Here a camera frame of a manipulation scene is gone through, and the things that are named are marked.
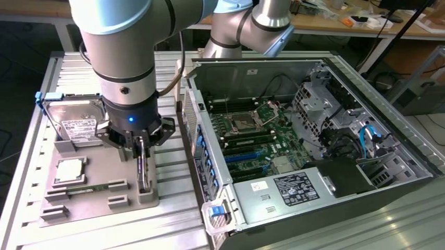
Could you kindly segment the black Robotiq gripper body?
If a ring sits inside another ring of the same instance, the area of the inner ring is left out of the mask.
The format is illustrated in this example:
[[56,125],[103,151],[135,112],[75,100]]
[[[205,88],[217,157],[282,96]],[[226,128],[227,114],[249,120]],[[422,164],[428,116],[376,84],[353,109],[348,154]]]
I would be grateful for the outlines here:
[[116,104],[102,98],[110,117],[110,132],[115,138],[128,136],[149,138],[162,125],[158,112],[158,96],[153,95],[140,103],[132,105]]

